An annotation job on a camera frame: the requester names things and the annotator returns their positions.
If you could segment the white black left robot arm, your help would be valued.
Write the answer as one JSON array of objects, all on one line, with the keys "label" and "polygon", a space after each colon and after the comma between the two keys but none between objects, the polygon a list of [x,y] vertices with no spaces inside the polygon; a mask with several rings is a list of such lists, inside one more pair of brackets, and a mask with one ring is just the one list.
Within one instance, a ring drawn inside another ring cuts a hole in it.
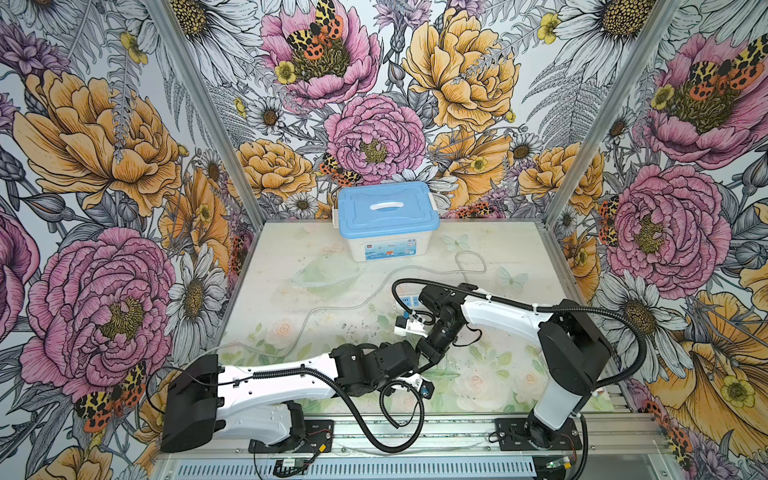
[{"label": "white black left robot arm", "polygon": [[168,387],[160,449],[186,452],[230,438],[285,452],[309,435],[301,401],[339,398],[375,448],[399,453],[413,442],[381,443],[354,400],[402,389],[415,396],[417,409],[423,411],[434,385],[420,374],[418,363],[419,355],[407,341],[344,344],[313,358],[266,366],[223,365],[217,355],[203,355]]}]

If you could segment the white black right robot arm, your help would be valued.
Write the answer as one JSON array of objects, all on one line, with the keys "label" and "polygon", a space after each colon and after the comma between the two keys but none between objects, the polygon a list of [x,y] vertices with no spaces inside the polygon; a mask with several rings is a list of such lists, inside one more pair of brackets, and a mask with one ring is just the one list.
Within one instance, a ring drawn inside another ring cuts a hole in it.
[{"label": "white black right robot arm", "polygon": [[532,340],[548,368],[543,394],[524,423],[506,436],[535,449],[551,449],[566,420],[581,411],[598,388],[611,347],[586,309],[571,300],[554,306],[524,304],[471,291],[465,285],[426,285],[420,304],[435,317],[432,330],[417,343],[427,359],[423,370],[437,365],[464,328],[485,327]]}]

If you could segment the white blue power strip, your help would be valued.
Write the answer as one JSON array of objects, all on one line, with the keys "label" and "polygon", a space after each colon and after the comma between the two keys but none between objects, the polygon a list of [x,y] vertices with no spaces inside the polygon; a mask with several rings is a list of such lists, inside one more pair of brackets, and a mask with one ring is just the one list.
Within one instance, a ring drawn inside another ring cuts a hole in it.
[{"label": "white blue power strip", "polygon": [[417,295],[400,296],[399,300],[411,309],[417,309],[421,306],[421,302]]}]

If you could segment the white blue-lid storage box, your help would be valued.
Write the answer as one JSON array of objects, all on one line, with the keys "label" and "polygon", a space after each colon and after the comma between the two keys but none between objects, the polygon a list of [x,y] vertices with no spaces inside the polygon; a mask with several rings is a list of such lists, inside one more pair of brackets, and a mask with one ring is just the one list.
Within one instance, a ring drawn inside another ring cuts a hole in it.
[{"label": "white blue-lid storage box", "polygon": [[426,183],[382,183],[342,189],[333,224],[362,263],[426,254],[440,216]]}]

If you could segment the aluminium corner frame post left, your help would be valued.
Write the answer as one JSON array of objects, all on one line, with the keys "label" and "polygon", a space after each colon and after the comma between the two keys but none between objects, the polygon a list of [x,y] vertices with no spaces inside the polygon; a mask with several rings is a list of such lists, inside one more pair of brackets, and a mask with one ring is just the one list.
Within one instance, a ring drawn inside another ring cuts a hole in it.
[{"label": "aluminium corner frame post left", "polygon": [[160,38],[177,68],[178,76],[185,84],[197,112],[219,152],[224,166],[233,181],[251,224],[260,232],[265,224],[264,215],[245,176],[231,139],[210,96],[205,78],[197,66],[197,57],[186,45],[183,32],[168,1],[150,1],[147,9],[155,22]]}]

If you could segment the aluminium corner frame post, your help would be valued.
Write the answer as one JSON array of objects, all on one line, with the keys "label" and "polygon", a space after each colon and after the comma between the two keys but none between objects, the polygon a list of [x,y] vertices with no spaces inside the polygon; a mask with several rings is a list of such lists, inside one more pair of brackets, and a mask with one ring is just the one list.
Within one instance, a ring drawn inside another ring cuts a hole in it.
[{"label": "aluminium corner frame post", "polygon": [[618,70],[615,82],[598,110],[595,121],[582,142],[571,168],[543,216],[545,226],[550,227],[554,224],[575,193],[581,178],[598,152],[603,136],[621,109],[621,102],[629,95],[647,62],[656,55],[662,37],[679,5],[680,1],[657,1],[654,5],[646,26],[627,58],[626,65]]},{"label": "aluminium corner frame post", "polygon": [[183,32],[168,1],[150,1],[147,9],[155,22],[160,38],[177,68],[178,76],[185,84],[197,112],[219,152],[224,166],[233,181],[251,224],[260,232],[265,224],[264,215],[245,176],[231,139],[210,96],[205,78],[197,66],[197,57],[186,45]]}]

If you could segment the aluminium corner frame post right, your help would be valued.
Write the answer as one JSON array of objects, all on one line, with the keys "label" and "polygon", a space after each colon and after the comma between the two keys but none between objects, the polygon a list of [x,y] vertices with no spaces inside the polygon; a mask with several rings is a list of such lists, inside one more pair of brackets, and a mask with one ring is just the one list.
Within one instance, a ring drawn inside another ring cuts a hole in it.
[{"label": "aluminium corner frame post right", "polygon": [[656,55],[662,37],[679,5],[680,1],[657,1],[654,5],[646,26],[627,58],[626,65],[618,70],[615,82],[598,110],[595,121],[582,142],[571,168],[543,216],[545,226],[550,227],[554,224],[575,193],[581,178],[598,152],[603,136],[621,109],[621,102],[629,95],[647,62]]}]

